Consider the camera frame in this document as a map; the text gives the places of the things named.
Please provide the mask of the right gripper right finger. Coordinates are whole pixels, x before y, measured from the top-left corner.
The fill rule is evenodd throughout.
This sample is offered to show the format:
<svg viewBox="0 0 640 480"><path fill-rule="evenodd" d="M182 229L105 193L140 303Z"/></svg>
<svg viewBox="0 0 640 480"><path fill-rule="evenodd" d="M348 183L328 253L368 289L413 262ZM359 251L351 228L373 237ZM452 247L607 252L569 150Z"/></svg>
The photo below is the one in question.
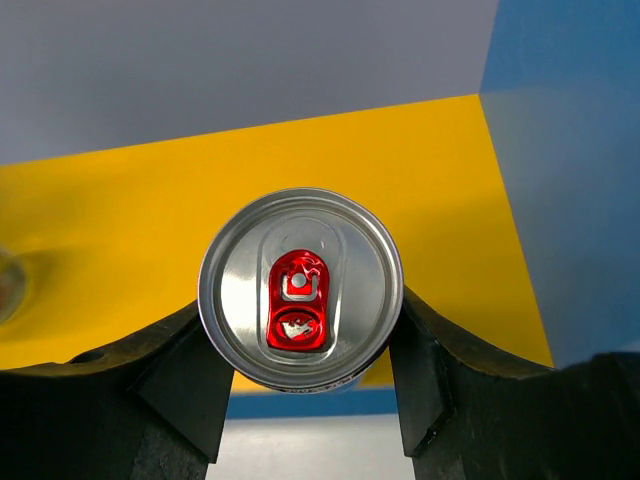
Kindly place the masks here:
<svg viewBox="0 0 640 480"><path fill-rule="evenodd" d="M635 479L639 357L551 369L406 291L389 344L403 450L419 479Z"/></svg>

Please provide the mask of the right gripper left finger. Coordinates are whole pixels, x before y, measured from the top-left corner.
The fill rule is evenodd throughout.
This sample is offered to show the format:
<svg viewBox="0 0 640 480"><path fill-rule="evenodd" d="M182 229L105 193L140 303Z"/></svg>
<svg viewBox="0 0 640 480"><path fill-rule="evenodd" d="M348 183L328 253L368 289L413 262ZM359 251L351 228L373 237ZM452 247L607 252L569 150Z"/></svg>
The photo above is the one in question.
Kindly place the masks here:
<svg viewBox="0 0 640 480"><path fill-rule="evenodd" d="M66 363L1 373L4 479L203 479L233 378L195 303Z"/></svg>

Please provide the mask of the Red Bull can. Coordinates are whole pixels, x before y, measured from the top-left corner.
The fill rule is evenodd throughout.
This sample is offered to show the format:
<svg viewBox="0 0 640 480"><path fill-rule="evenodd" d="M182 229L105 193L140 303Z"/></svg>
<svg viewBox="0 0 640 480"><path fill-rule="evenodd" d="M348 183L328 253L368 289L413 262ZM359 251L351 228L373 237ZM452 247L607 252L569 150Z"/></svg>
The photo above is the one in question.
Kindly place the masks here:
<svg viewBox="0 0 640 480"><path fill-rule="evenodd" d="M199 272L204 331L238 372L286 393L354 382L400 315L398 247L369 210L338 193L291 188L238 211Z"/></svg>

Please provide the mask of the clear water bottle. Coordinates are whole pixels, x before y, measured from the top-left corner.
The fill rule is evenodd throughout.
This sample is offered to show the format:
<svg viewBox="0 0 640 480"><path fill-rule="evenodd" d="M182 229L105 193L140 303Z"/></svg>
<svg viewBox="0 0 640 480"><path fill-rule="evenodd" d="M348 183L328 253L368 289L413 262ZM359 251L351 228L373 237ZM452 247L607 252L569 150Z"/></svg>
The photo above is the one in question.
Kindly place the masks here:
<svg viewBox="0 0 640 480"><path fill-rule="evenodd" d="M27 291L27 276L20 260L1 249L0 322L8 321L20 308Z"/></svg>

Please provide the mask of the blue and yellow shelf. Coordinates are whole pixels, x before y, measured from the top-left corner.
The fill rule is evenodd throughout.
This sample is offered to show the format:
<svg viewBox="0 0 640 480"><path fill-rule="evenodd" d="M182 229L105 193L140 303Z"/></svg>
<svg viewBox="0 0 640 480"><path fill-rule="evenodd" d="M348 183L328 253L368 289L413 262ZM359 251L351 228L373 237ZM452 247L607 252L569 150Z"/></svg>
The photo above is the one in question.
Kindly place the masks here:
<svg viewBox="0 0 640 480"><path fill-rule="evenodd" d="M635 1L5 1L5 369L190 303L216 231L317 186L408 286L564 367L639 346Z"/></svg>

